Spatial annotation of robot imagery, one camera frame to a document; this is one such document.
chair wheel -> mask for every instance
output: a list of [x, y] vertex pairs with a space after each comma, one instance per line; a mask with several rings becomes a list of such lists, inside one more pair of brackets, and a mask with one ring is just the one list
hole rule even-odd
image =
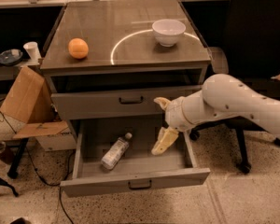
[[189, 134], [189, 138], [193, 141], [196, 141], [197, 139], [199, 139], [200, 135], [198, 131], [192, 130]]
[[276, 138], [273, 143], [280, 147], [280, 139]]
[[251, 171], [251, 164], [249, 162], [242, 162], [237, 164], [236, 167], [244, 174], [249, 174]]

clear bottle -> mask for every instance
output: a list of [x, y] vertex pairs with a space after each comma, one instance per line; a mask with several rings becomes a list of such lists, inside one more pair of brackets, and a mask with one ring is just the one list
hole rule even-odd
[[110, 150], [103, 156], [101, 163], [106, 169], [112, 170], [115, 167], [125, 150], [129, 147], [132, 137], [131, 133], [126, 133], [124, 137], [119, 137]]

cardboard flap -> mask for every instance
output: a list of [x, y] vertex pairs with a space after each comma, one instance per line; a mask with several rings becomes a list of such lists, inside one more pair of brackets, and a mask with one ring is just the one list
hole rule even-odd
[[24, 66], [15, 79], [0, 110], [24, 123], [46, 122], [54, 119], [50, 91], [46, 80]]
[[66, 121], [26, 124], [13, 138], [28, 138], [60, 133], [67, 128]]

white cup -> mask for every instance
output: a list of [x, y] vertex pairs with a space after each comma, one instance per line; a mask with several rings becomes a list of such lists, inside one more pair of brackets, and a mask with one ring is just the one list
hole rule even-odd
[[38, 61], [38, 59], [41, 58], [38, 45], [36, 42], [34, 41], [27, 42], [26, 44], [24, 44], [23, 47], [27, 51], [32, 61]]

white bowl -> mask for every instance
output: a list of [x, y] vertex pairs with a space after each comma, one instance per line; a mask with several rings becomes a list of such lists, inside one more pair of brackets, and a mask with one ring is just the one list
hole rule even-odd
[[162, 46], [171, 47], [184, 35], [186, 26], [178, 20], [163, 19], [155, 21], [152, 30]]

